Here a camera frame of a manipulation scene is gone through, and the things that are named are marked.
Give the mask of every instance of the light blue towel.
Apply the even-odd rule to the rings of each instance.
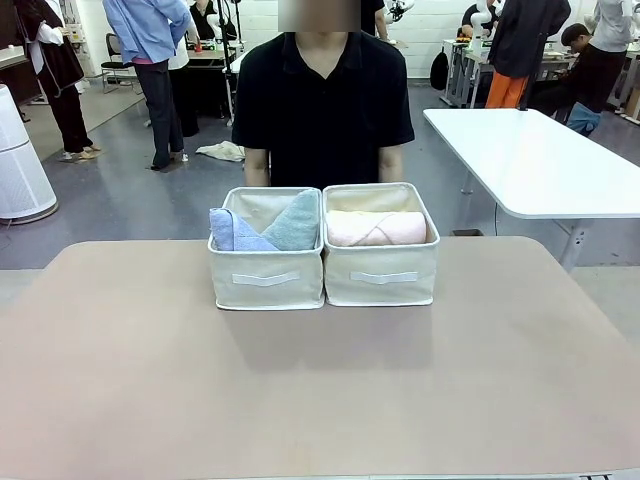
[[[209,210],[216,248],[223,252],[273,252],[278,249],[251,228],[242,217],[226,208]]]
[[[300,192],[262,236],[278,250],[313,250],[320,228],[318,203],[317,191]]]

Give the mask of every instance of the white air purifier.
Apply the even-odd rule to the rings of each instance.
[[[0,84],[0,223],[39,220],[58,200],[31,145],[11,92]]]

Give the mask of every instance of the chair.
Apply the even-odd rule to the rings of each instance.
[[[118,88],[118,86],[120,85],[120,80],[125,80],[125,78],[122,78],[122,77],[120,78],[120,80],[118,79],[118,72],[128,71],[131,64],[124,64],[121,61],[117,62],[113,60],[114,56],[120,55],[121,53],[120,42],[118,42],[118,37],[116,37],[115,34],[107,33],[106,41],[107,41],[107,52],[109,52],[109,61],[104,62],[100,65],[100,67],[102,68],[102,93],[111,93],[116,88]],[[109,82],[107,81],[106,77],[109,75],[109,72],[113,74],[113,78],[116,82],[116,86],[107,90],[107,84]],[[131,89],[137,95],[140,95],[142,91],[136,92],[136,89],[134,87],[134,80],[135,78],[126,77],[126,81],[131,82]]]

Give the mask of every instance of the dark hair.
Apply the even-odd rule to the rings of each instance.
[[[571,45],[571,42],[575,41],[581,35],[591,35],[587,27],[582,25],[581,23],[574,23],[570,27],[567,27],[564,32],[562,32],[562,44],[565,47]]]

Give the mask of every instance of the black shirt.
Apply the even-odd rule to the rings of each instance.
[[[462,23],[460,24],[462,27],[464,27],[465,25],[472,25],[471,23],[471,16],[474,13],[478,13],[478,7],[476,7],[475,5],[471,5],[469,8],[467,8],[467,11],[464,12],[464,16],[462,17]],[[493,23],[497,22],[499,20],[499,17],[496,15],[496,7],[491,6],[489,7],[489,12],[491,13],[491,20],[487,23],[483,23],[482,24],[482,28],[484,28],[485,30],[489,30],[489,34],[491,34],[491,32],[493,31]],[[458,30],[458,35],[460,35],[460,33],[462,33],[462,29]]]
[[[204,15],[200,13],[198,7],[194,3],[191,5],[191,16],[193,17],[193,22],[196,24],[196,29],[198,30],[198,36],[201,40],[213,40],[215,35],[213,33],[213,29],[207,23],[207,15],[216,15],[215,10],[213,9],[213,3],[207,3],[207,8],[204,10]]]
[[[376,12],[384,8],[384,0],[360,0],[360,28],[376,36]]]
[[[242,62],[233,142],[271,153],[271,185],[324,188],[378,181],[378,149],[414,139],[404,58],[350,33],[325,80],[285,33]]]

